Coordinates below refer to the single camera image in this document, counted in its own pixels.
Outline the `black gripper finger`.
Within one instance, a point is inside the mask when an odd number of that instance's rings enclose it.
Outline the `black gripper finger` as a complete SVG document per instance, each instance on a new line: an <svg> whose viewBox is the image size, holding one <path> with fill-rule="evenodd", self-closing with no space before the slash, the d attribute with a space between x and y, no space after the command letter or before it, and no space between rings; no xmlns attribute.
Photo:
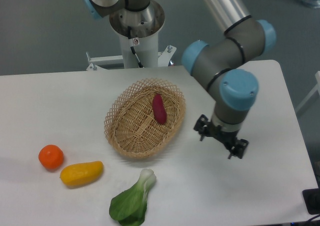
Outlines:
<svg viewBox="0 0 320 226"><path fill-rule="evenodd" d="M209 120L208 118L202 114L196 121L194 125L194 130L198 132L200 135L200 141L202 141L205 137L209 135Z"/></svg>
<svg viewBox="0 0 320 226"><path fill-rule="evenodd" d="M227 143L226 148L229 151L228 159L231 159L232 157L242 159L247 150L248 145L249 141L237 138L231 143Z"/></svg>

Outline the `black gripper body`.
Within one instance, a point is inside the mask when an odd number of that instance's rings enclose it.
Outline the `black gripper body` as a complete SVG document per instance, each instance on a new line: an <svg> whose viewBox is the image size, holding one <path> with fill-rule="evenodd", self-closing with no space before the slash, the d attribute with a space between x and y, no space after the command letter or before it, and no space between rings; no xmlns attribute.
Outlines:
<svg viewBox="0 0 320 226"><path fill-rule="evenodd" d="M226 148L236 147L239 144L237 134L240 124L227 124L223 122L208 121L208 135L222 143Z"/></svg>

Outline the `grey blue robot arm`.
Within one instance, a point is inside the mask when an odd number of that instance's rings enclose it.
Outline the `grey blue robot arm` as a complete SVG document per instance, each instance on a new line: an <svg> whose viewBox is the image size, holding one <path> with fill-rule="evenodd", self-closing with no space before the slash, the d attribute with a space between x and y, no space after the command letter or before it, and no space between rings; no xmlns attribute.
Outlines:
<svg viewBox="0 0 320 226"><path fill-rule="evenodd" d="M92 17L108 17L121 42L125 68L158 67L158 32L165 14L154 0L83 0ZM215 100L211 118L201 116L195 130L221 142L231 157L242 158L248 141L237 134L253 106L259 84L241 69L271 49L276 33L265 20L255 20L241 0L204 0L224 33L215 46L199 40L182 55L185 69Z"/></svg>

